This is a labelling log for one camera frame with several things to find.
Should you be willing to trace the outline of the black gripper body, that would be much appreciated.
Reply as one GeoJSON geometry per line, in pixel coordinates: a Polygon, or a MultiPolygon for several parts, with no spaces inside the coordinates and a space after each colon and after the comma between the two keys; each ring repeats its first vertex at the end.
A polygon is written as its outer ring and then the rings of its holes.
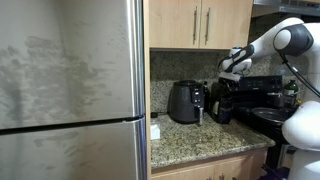
{"type": "Polygon", "coordinates": [[[221,79],[220,84],[223,87],[223,92],[227,94],[236,92],[239,87],[238,81],[233,81],[228,79],[221,79]]]}

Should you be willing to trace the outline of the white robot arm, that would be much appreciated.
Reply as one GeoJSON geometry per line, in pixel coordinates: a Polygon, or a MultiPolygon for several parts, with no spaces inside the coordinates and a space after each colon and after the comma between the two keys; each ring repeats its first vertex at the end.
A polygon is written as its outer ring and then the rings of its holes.
{"type": "Polygon", "coordinates": [[[249,45],[222,60],[222,78],[238,81],[243,62],[279,54],[284,64],[292,59],[308,62],[307,75],[289,70],[302,82],[302,104],[282,125],[282,134],[297,148],[287,180],[320,180],[320,23],[291,17],[276,24],[249,45]]]}

